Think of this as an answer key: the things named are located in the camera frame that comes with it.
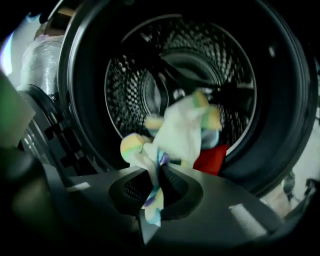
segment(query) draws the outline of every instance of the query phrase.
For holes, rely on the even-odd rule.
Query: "washing machine drum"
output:
[[[97,162],[127,167],[121,139],[150,136],[163,115],[200,89],[221,112],[221,175],[262,195],[293,167],[317,104],[313,56],[282,17],[260,1],[87,3],[62,45],[58,87],[64,114]]]

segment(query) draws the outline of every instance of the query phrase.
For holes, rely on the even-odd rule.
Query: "metal surface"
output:
[[[223,127],[219,143],[228,144],[230,153],[247,133],[257,100],[253,69],[238,42],[215,24],[189,20],[179,14],[148,20],[130,31],[122,42],[134,44],[136,33],[143,35],[167,63],[186,77],[221,87],[228,86],[227,83],[251,86],[253,104],[249,116],[217,105]],[[208,88],[203,92],[208,100],[215,100]],[[175,99],[183,96],[181,90],[172,95]],[[105,98],[111,121],[122,138],[133,132],[149,136],[144,127],[146,115],[159,115],[162,105],[167,104],[148,68],[141,66],[135,56],[121,53],[107,67]]]

